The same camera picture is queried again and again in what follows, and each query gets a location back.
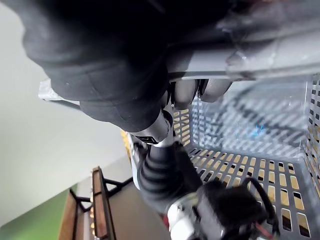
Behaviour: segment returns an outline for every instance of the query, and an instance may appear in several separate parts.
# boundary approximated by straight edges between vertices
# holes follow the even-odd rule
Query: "white plastic piece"
[[[38,97],[46,101],[64,100],[51,87],[51,79],[40,82]]]
[[[172,240],[187,240],[194,232],[195,229],[191,221],[188,218],[182,218],[171,229],[170,236]]]

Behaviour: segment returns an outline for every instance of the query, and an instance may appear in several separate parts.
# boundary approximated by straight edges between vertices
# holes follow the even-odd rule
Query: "black cable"
[[[267,211],[268,214],[268,218],[271,220],[272,222],[272,234],[277,233],[278,235],[280,235],[280,231],[279,231],[279,221],[278,218],[276,216],[276,212],[274,207],[272,206],[272,203],[270,202],[267,193],[265,192],[265,190],[261,187],[261,185],[259,184],[259,182],[252,178],[252,177],[247,177],[246,179],[244,179],[242,185],[243,186],[247,186],[248,183],[251,182],[255,189],[257,190],[257,192],[259,193],[264,207]]]

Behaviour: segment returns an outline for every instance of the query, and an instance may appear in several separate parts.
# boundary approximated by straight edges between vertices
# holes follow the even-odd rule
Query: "gray plastic basket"
[[[204,182],[258,179],[280,239],[319,240],[319,118],[319,76],[299,76],[234,82],[215,103],[196,98],[174,113],[174,129]]]

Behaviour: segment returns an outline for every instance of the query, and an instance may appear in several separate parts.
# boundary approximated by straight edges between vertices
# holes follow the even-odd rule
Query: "black fabric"
[[[267,219],[267,213],[246,186],[225,188],[219,181],[210,181],[196,194],[200,224],[208,239],[220,239],[222,230],[224,235],[239,236],[241,226],[251,226]]]
[[[27,56],[63,98],[129,132],[149,127],[168,87],[168,43],[222,18],[228,1],[0,0],[25,26]]]

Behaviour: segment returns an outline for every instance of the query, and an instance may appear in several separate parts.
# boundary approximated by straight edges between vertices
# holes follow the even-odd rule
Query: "black metal frame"
[[[95,172],[99,172],[100,176],[100,186],[101,186],[101,192],[96,192],[95,191],[95,183],[94,181],[94,174]],[[109,198],[115,195],[116,193],[120,192],[123,187],[128,185],[133,181],[133,178],[130,177],[124,182],[119,182],[119,181],[114,181],[111,179],[106,179],[104,178],[104,175],[102,173],[101,168],[99,167],[97,170],[94,170],[92,172],[92,187],[93,187],[93,214],[96,216],[96,208],[95,206],[95,196],[101,194],[102,195],[102,203],[103,203],[103,210],[104,210],[104,217],[105,217],[105,224],[106,224],[106,232],[107,234],[105,236],[100,237],[101,240],[108,239],[108,240],[116,240],[116,232],[115,232],[115,227],[114,227],[114,222],[113,222],[113,217],[111,213],[111,208],[110,208],[110,202]],[[111,184],[116,186],[112,190],[108,190],[107,184]],[[96,223],[96,218],[94,218],[94,232],[97,233],[97,223]]]
[[[82,210],[83,213],[86,213],[90,211],[92,208],[93,204],[91,204],[90,207],[85,208],[83,206],[83,202],[85,203],[90,203],[90,198],[89,197],[82,197],[82,196],[77,196],[75,192],[70,188],[70,193],[72,197],[74,198],[76,205],[75,205],[75,214],[74,214],[74,222],[73,222],[73,232],[72,232],[72,240],[76,240],[76,234],[77,234],[77,223],[78,223],[78,207]]]

